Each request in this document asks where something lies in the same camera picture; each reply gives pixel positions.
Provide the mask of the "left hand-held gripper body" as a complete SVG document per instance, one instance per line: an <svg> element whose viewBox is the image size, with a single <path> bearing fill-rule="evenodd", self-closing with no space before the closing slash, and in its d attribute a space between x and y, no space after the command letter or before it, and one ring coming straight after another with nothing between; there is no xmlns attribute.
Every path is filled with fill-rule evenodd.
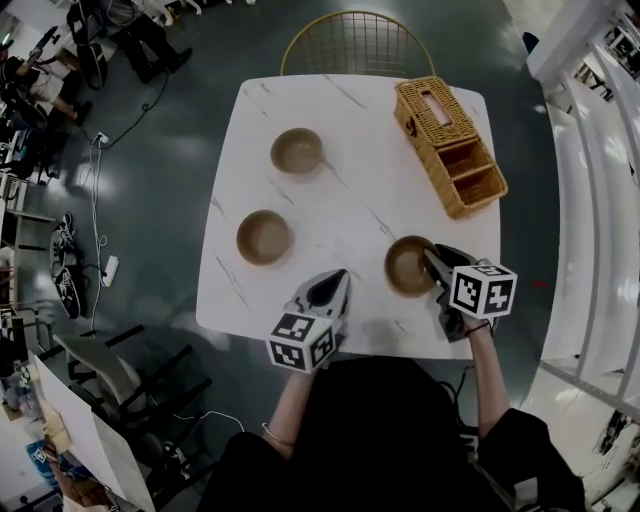
<svg viewBox="0 0 640 512"><path fill-rule="evenodd" d="M299 298L290 300L267 338L271 363L300 373L314 373L338 351L346 338L348 300L316 310Z"/></svg>

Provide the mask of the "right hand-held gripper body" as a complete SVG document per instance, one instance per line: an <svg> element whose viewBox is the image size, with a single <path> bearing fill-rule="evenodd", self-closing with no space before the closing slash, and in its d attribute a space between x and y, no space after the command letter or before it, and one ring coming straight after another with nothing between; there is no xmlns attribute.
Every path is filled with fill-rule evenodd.
<svg viewBox="0 0 640 512"><path fill-rule="evenodd" d="M462 315L495 320L510 314L517 286L516 273L500 264L458 266L448 271L448 286L436 299L440 325L450 343L466 338Z"/></svg>

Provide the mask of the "beige bowl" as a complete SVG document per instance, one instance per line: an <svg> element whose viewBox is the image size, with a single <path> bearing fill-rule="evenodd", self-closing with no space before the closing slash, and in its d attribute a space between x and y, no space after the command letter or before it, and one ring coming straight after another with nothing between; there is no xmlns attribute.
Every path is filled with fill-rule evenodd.
<svg viewBox="0 0 640 512"><path fill-rule="evenodd" d="M384 272L389 286L398 295L421 297L435 286L423 261L425 250L439 255L433 243L415 235L401 237L390 246L385 256Z"/></svg>
<svg viewBox="0 0 640 512"><path fill-rule="evenodd" d="M285 255L291 243L289 225L281 215L271 210L250 213L236 233L240 256L255 266L275 263Z"/></svg>
<svg viewBox="0 0 640 512"><path fill-rule="evenodd" d="M283 173L305 174L313 171L323 159L321 138L307 128L292 128L281 133L273 142L270 158Z"/></svg>

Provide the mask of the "person's right forearm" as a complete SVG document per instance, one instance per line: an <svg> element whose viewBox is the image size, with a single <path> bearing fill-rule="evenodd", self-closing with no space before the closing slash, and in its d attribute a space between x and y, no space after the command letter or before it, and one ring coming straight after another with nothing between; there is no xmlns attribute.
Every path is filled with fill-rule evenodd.
<svg viewBox="0 0 640 512"><path fill-rule="evenodd" d="M462 318L465 331L482 321L466 314ZM493 335L482 329L467 338L475 368L479 436L484 439L510 409L510 402Z"/></svg>

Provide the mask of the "person's left forearm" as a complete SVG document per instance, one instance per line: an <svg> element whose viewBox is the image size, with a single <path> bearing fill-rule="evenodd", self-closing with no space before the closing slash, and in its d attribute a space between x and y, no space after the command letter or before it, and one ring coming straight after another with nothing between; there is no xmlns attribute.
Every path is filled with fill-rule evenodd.
<svg viewBox="0 0 640 512"><path fill-rule="evenodd" d="M264 440L285 459L290 459L294 452L316 376L316 373L293 372L271 419L262 425Z"/></svg>

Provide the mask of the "white metal staircase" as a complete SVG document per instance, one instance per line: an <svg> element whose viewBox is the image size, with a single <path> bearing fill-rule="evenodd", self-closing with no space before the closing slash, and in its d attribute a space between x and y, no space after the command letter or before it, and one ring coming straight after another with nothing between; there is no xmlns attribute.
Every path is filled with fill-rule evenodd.
<svg viewBox="0 0 640 512"><path fill-rule="evenodd" d="M504 0L559 184L550 322L524 410L595 512L640 512L640 0Z"/></svg>

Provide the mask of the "person's black clothing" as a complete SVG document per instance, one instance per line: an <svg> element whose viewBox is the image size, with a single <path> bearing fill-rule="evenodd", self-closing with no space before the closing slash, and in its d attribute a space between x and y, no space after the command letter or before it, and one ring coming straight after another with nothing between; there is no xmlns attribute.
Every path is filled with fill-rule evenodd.
<svg viewBox="0 0 640 512"><path fill-rule="evenodd" d="M470 456L449 393L408 359L334 362L290 456L228 442L197 512L585 512L547 425L510 409Z"/></svg>

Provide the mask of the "wicker basket box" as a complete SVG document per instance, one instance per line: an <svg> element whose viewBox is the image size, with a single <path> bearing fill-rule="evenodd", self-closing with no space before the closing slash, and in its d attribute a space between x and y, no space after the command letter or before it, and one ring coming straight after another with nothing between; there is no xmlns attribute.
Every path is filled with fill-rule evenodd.
<svg viewBox="0 0 640 512"><path fill-rule="evenodd" d="M504 175L442 79L403 81L395 92L394 115L450 218L471 216L506 196Z"/></svg>

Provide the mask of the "grey chair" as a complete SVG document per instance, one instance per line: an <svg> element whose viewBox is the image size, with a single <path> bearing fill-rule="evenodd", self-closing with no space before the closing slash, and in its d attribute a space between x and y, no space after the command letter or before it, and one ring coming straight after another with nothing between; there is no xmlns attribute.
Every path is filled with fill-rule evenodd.
<svg viewBox="0 0 640 512"><path fill-rule="evenodd" d="M176 419L182 410L200 397L212 381L208 378L163 402L155 403L152 394L165 382L169 373L193 354L190 345L166 359L149 374L140 374L119 357L113 348L126 339L142 332L136 326L107 341L87 335L74 338L57 338L58 348L70 357L68 373L72 382L81 387L94 380L102 386L98 410L106 422L114 427L133 448L135 455L144 461L151 454L151 435L168 421Z"/></svg>

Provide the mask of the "white board desk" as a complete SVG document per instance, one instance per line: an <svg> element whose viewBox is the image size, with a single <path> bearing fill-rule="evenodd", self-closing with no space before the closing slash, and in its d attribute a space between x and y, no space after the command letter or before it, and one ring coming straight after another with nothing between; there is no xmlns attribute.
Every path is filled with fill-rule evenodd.
<svg viewBox="0 0 640 512"><path fill-rule="evenodd" d="M43 423L53 427L58 450L70 453L105 488L143 512L156 512L136 459L125 439L71 391L40 358L29 355Z"/></svg>

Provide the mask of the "black and white sneaker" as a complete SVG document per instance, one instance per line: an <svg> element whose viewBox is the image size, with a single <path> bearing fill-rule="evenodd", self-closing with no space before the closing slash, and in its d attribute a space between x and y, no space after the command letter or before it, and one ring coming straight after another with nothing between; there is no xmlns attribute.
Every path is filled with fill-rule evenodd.
<svg viewBox="0 0 640 512"><path fill-rule="evenodd" d="M63 267L54 278L54 284L61 305L67 316L72 320L77 319L82 312L82 307L75 281L70 270Z"/></svg>
<svg viewBox="0 0 640 512"><path fill-rule="evenodd" d="M73 217L70 212L66 212L50 239L50 272L53 277L57 276L63 268L73 267L78 263L73 235Z"/></svg>

